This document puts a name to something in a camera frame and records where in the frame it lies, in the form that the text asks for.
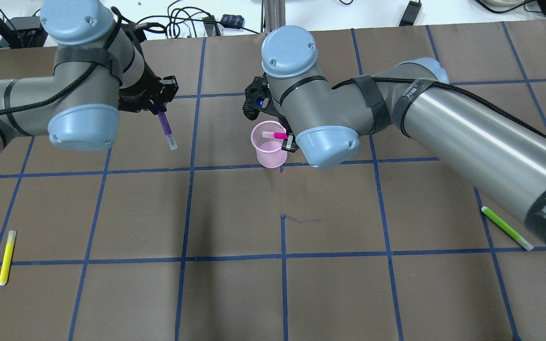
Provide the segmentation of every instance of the green highlighter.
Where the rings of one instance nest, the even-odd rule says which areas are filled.
[[[511,228],[503,219],[501,219],[496,213],[492,212],[488,207],[482,207],[482,212],[496,223],[503,231],[505,231],[511,238],[513,238],[518,244],[520,244],[526,251],[530,251],[534,246],[524,239],[517,231]]]

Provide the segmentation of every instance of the wire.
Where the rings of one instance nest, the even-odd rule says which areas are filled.
[[[191,18],[192,18],[193,16],[195,16],[195,15],[204,13],[204,14],[208,17],[208,21],[202,20],[202,22],[212,22],[212,23],[214,23],[214,24],[218,24],[218,23],[219,23],[218,21],[215,21],[213,15],[211,15],[210,13],[208,13],[208,12],[204,11],[203,9],[198,8],[198,7],[186,6],[186,7],[183,7],[182,9],[180,9],[180,10],[182,10],[182,11],[184,11],[184,12],[186,13],[186,10],[187,10],[187,9],[195,9],[196,11],[198,11],[197,13],[194,13],[193,15],[188,16],[189,19],[191,19]],[[173,9],[172,12],[169,13],[169,15],[171,15],[171,17],[173,17],[174,10],[177,10],[177,9]],[[176,22],[176,19],[184,20],[184,18],[178,18],[178,15],[179,15],[179,14],[180,14],[180,12],[176,13],[175,21],[174,21],[174,22]],[[216,29],[216,34],[217,34],[217,35],[221,35],[221,34],[220,34],[220,29],[218,28],[218,25],[215,25],[214,28]]]
[[[119,29],[121,28],[121,13],[119,12],[119,9],[117,9],[117,7],[111,7],[111,10],[113,11],[113,13],[115,13],[115,15],[117,15],[117,22],[115,22],[113,32],[111,32],[111,34],[107,38],[107,41],[104,43],[104,46],[102,46],[104,50],[109,49],[109,47],[113,43],[113,40],[115,40],[115,37],[117,37],[117,33],[119,33]],[[96,69],[97,66],[98,66],[97,63],[92,62],[90,66],[84,71],[84,73],[82,73],[81,76],[79,76],[76,80],[71,82],[71,84],[66,86],[63,90],[58,91],[58,93],[56,93],[49,99],[45,99],[44,101],[37,102],[37,103],[26,104],[23,106],[2,109],[0,110],[0,116],[13,114],[15,112],[31,110],[35,108],[41,108],[41,107],[47,106],[48,104],[54,103],[55,101],[61,99],[63,96],[67,95],[68,93],[76,89],[76,87],[78,87],[80,84],[82,84],[82,82],[89,77],[89,75]]]
[[[153,29],[154,27],[161,28],[161,31],[154,30]],[[144,28],[141,27],[140,29],[145,30],[147,32],[151,32],[151,33],[164,33],[167,35],[167,26],[164,26],[163,24],[160,24],[159,22],[147,22],[145,24],[145,27]]]
[[[181,22],[176,22],[178,20],[178,15],[183,12],[187,15],[187,17],[191,18],[193,17],[193,15],[197,15],[199,13],[195,13],[193,15],[189,15],[189,13],[186,11],[186,9],[172,9],[171,12],[168,12],[167,15],[169,17],[169,22],[167,24],[167,27],[168,29],[172,29],[170,32],[169,32],[169,35],[171,35],[172,37],[179,37],[180,36],[180,24],[184,23],[186,26],[188,26],[189,24],[187,24],[187,21],[181,21]],[[195,28],[195,22],[191,21],[191,26],[193,26],[193,33],[195,33],[195,37],[197,37],[197,29]]]
[[[171,36],[171,37],[179,37],[180,36],[180,24],[177,24],[176,23],[176,20],[173,20],[173,13],[176,9],[172,9],[172,11],[170,11],[170,8],[172,8],[172,6],[174,6],[175,4],[178,4],[178,2],[180,2],[181,0],[176,0],[174,1],[173,3],[169,4],[169,6],[167,6],[167,9],[166,9],[166,13],[168,15],[168,24],[167,24],[167,27],[170,28],[171,26],[173,27],[173,33],[172,32],[169,32],[169,34],[166,34],[165,36]],[[191,15],[189,15],[189,13],[185,10],[185,9],[178,9],[178,13],[176,14],[176,17],[178,17],[178,15],[180,14],[180,12],[183,11],[187,17],[191,18]],[[184,25],[189,29],[189,36],[191,36],[191,28],[189,26],[189,24],[184,21]],[[195,23],[191,21],[191,26],[193,26],[193,33],[195,33],[195,37],[197,37],[197,29],[195,28]]]
[[[494,14],[505,14],[507,12],[510,12],[510,11],[514,10],[514,9],[518,9],[518,8],[520,8],[522,6],[524,6],[524,9],[526,9],[527,4],[529,4],[531,2],[535,2],[535,1],[536,0],[524,0],[524,2],[522,4],[519,4],[519,5],[515,6],[515,7],[511,7],[510,9],[505,9],[503,11],[496,11],[496,10],[491,9],[490,7],[486,6],[486,4],[481,2],[481,0],[475,0],[475,2],[480,4],[483,7],[483,9],[485,9],[486,11],[489,11],[490,13],[494,13]]]
[[[529,13],[540,13],[540,14],[542,14],[542,15],[544,15],[544,16],[546,17],[546,14],[543,13],[542,11],[531,11],[530,9],[528,9],[528,7],[526,6],[526,4],[524,4],[524,10],[525,10],[526,12],[529,12]]]
[[[121,12],[117,15],[117,17],[119,17],[119,19],[121,19],[121,20],[123,20],[123,21],[125,21],[125,22],[128,22],[128,23],[132,22],[130,19],[124,17],[124,16],[121,14]]]
[[[167,15],[149,15],[148,17],[144,17],[142,19],[140,19],[139,21],[136,22],[136,24],[139,24],[145,20],[148,20],[148,19],[152,19],[152,18],[169,18]],[[192,18],[178,18],[178,19],[182,19],[184,21],[197,21],[197,22],[212,22],[212,21],[205,21],[205,20],[202,20],[202,19],[192,19]],[[215,24],[222,24],[221,22],[219,21],[214,21],[212,23],[215,23]],[[248,31],[248,32],[251,32],[251,33],[260,33],[260,32],[256,32],[256,31],[253,31],[249,28],[245,28],[245,27],[242,27],[241,30],[244,30],[244,31]]]
[[[260,33],[264,32],[264,0],[260,2]]]
[[[9,22],[9,25],[11,26],[11,28],[16,33],[16,36],[18,37],[18,39],[20,41],[20,46],[24,47],[24,42],[22,41],[22,37],[20,37],[20,33],[18,33],[18,30],[16,29],[16,26],[14,26],[12,21],[9,19],[9,17],[7,17],[6,13],[4,13],[4,11],[1,9],[1,7],[0,7],[0,12],[4,16],[4,19],[6,19]]]

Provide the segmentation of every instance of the pink marker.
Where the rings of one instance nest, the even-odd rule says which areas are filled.
[[[279,138],[280,140],[286,140],[288,136],[280,132],[263,132],[264,138]]]

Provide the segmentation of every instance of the pink mesh cup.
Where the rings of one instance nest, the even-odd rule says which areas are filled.
[[[263,132],[282,132],[286,129],[279,122],[265,121],[252,129],[252,145],[256,149],[258,162],[267,168],[277,168],[286,162],[288,152],[282,151],[282,140],[263,137]]]

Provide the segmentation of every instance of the yellow highlighter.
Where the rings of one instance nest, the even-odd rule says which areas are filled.
[[[16,241],[16,231],[9,231],[8,241],[6,243],[6,252],[4,252],[4,261],[1,264],[0,285],[6,285],[9,277],[9,266],[11,265],[11,254],[14,252],[14,242]]]

